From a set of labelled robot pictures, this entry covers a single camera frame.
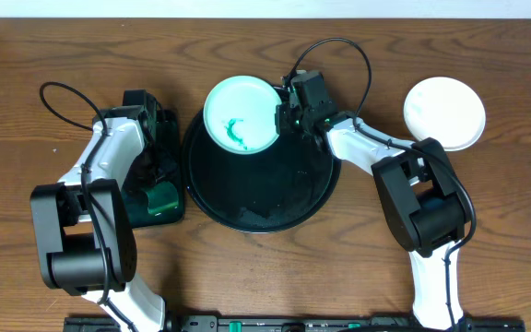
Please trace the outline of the green yellow scrub sponge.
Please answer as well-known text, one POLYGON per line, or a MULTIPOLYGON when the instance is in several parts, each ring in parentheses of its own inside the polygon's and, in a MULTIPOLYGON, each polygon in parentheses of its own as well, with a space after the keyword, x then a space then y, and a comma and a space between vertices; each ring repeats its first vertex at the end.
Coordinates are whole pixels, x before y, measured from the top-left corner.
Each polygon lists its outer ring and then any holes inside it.
POLYGON ((176 187, 171 182, 160 182, 152 187, 144 188, 147 197, 147 212, 158 216, 180 206, 180 198, 176 187))

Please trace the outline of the pale green plate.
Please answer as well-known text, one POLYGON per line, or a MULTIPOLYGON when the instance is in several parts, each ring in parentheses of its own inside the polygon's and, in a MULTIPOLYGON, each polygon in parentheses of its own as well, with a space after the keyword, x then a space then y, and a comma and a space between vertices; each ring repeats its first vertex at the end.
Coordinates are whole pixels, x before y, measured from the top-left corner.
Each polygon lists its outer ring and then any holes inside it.
POLYGON ((275 115, 281 104, 276 90, 263 79, 229 77, 208 93, 204 125, 212 140, 226 151, 259 153, 278 139, 275 115))

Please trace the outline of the white plate smeared green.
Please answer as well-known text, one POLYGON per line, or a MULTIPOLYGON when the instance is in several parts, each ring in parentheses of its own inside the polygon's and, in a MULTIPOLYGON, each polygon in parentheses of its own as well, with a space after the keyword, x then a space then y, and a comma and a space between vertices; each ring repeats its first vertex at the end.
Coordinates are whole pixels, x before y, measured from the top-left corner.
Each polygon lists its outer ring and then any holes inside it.
POLYGON ((446 151, 477 143, 487 120, 479 95, 451 77, 430 77, 416 84, 405 98, 403 115, 414 138, 434 138, 446 151))

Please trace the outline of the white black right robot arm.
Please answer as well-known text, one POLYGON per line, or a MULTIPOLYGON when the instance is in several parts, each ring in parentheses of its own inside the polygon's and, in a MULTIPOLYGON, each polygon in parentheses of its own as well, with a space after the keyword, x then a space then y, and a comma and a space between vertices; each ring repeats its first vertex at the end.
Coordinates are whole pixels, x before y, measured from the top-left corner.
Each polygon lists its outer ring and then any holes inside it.
POLYGON ((472 200, 442 145, 388 136, 351 112, 341 112, 324 88, 283 87, 279 133, 314 138, 333 157, 374 180, 387 226, 411 261, 413 315, 426 329, 458 331, 457 260, 477 226, 472 200))

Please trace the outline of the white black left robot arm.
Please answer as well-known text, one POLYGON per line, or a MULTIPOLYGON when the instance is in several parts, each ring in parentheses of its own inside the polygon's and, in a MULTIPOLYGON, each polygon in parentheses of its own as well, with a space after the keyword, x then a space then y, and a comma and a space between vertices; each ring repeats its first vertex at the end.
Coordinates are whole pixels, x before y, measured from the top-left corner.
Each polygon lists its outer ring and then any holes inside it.
POLYGON ((112 318, 87 328, 176 331, 166 301, 136 271, 134 236, 183 216, 175 115, 138 103, 99 112, 90 130, 76 164, 30 195, 41 277, 112 318))

